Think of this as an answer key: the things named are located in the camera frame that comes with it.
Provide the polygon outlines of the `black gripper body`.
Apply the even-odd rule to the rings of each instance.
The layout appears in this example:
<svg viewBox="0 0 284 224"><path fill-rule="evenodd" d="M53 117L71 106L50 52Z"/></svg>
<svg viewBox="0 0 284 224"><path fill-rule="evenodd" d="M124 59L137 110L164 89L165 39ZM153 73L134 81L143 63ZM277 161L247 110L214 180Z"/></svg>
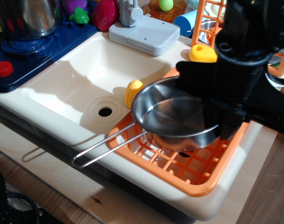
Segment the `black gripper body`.
<svg viewBox="0 0 284 224"><path fill-rule="evenodd" d="M221 62L181 61L176 69L176 87L200 98L202 104L213 98L222 110L244 110L244 122L253 120L284 133L284 94L269 83L264 68L254 73L247 67Z"/></svg>

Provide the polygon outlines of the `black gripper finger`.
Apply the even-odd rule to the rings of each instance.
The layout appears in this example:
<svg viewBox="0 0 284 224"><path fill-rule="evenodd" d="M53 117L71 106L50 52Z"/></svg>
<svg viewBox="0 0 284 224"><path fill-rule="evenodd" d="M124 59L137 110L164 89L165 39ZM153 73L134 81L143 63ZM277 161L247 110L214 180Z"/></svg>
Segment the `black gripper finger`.
<svg viewBox="0 0 284 224"><path fill-rule="evenodd" d="M244 110L221 110L220 112L220 139L230 140L238 131L244 119L246 112Z"/></svg>
<svg viewBox="0 0 284 224"><path fill-rule="evenodd" d="M213 98L206 98L203 101L203 106L205 128L216 126L221 129L224 120L224 112L220 108L219 101Z"/></svg>

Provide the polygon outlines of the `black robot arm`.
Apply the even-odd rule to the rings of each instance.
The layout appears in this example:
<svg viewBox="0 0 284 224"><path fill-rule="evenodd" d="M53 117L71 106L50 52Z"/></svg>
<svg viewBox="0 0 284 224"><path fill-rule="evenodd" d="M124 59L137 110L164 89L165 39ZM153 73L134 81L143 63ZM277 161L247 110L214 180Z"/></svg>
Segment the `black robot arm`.
<svg viewBox="0 0 284 224"><path fill-rule="evenodd" d="M230 139L243 122L284 133L284 94L268 63L284 48L284 0L229 0L214 63L178 62L176 87L201 99L204 126Z"/></svg>

